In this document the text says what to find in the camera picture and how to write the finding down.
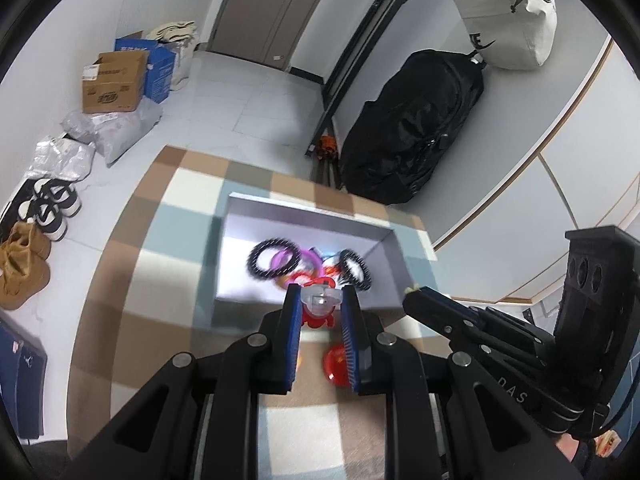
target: black ring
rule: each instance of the black ring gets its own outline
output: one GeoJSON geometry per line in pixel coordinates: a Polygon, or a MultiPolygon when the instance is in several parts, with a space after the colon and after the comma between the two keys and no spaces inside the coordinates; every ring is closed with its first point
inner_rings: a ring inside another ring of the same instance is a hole
{"type": "Polygon", "coordinates": [[[254,278],[259,280],[270,280],[271,278],[277,278],[278,276],[284,276],[293,272],[293,270],[300,263],[300,249],[298,246],[284,238],[271,238],[257,244],[249,253],[249,258],[246,261],[246,268],[249,270],[254,278]],[[291,253],[291,257],[281,267],[277,269],[263,270],[258,268],[258,257],[267,249],[278,248],[284,249],[291,253]]]}
{"type": "Polygon", "coordinates": [[[340,251],[340,261],[338,265],[340,266],[341,283],[349,283],[360,290],[369,290],[371,288],[371,275],[369,273],[369,269],[367,269],[364,260],[354,251],[351,249],[340,251]],[[347,265],[347,261],[351,261],[360,267],[363,276],[362,280],[359,280],[353,275],[353,272],[351,272],[351,269],[347,265]]]}

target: brown boot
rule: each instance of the brown boot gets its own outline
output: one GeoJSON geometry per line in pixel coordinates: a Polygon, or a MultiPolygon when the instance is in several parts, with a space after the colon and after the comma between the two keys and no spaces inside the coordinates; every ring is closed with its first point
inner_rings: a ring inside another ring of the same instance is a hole
{"type": "Polygon", "coordinates": [[[38,229],[36,224],[27,222],[16,222],[7,240],[0,245],[0,266],[4,263],[4,254],[9,250],[9,246],[27,248],[43,260],[46,260],[51,252],[51,240],[38,229]]]}
{"type": "Polygon", "coordinates": [[[10,245],[4,251],[0,267],[0,306],[15,310],[36,292],[41,291],[50,279],[47,263],[36,253],[20,245],[10,245]]]}

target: white plastic bag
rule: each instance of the white plastic bag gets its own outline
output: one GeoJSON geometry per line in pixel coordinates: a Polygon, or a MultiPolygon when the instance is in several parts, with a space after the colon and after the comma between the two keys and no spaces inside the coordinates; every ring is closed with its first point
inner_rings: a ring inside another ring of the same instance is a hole
{"type": "Polygon", "coordinates": [[[132,112],[83,114],[74,110],[66,115],[62,127],[71,137],[85,144],[95,143],[107,166],[144,137],[162,116],[161,105],[147,97],[132,112]]]}
{"type": "Polygon", "coordinates": [[[25,178],[60,178],[74,182],[91,173],[95,146],[63,137],[45,137],[36,144],[25,178]]]}
{"type": "Polygon", "coordinates": [[[556,33],[555,0],[453,0],[474,48],[490,65],[541,66],[556,33]]]}
{"type": "Polygon", "coordinates": [[[162,46],[175,53],[174,73],[171,76],[171,90],[180,90],[188,83],[193,51],[198,44],[198,34],[194,32],[188,40],[163,43],[162,46]]]}

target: screw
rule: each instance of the screw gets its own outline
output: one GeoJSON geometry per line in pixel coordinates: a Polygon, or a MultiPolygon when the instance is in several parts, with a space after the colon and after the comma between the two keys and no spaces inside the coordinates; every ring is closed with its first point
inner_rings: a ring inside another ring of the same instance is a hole
{"type": "Polygon", "coordinates": [[[380,332],[376,336],[376,341],[384,346],[391,346],[396,343],[398,338],[389,332],[380,332]]]}
{"type": "Polygon", "coordinates": [[[249,343],[249,346],[262,346],[267,343],[267,336],[260,332],[256,332],[255,334],[251,334],[246,341],[249,343]]]}
{"type": "Polygon", "coordinates": [[[471,357],[469,354],[465,353],[465,352],[456,352],[455,354],[453,354],[453,357],[451,358],[451,360],[453,361],[453,364],[458,365],[458,366],[469,366],[471,364],[471,357]]]}
{"type": "Polygon", "coordinates": [[[184,368],[191,364],[191,354],[187,354],[187,352],[180,352],[179,354],[174,355],[171,362],[176,368],[184,368]]]}

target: white tote bag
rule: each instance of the white tote bag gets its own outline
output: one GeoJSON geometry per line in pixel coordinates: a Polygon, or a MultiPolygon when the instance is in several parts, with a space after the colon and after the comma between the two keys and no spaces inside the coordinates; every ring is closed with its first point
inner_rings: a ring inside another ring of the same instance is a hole
{"type": "Polygon", "coordinates": [[[453,0],[474,48],[490,65],[541,66],[556,33],[555,0],[453,0]]]}

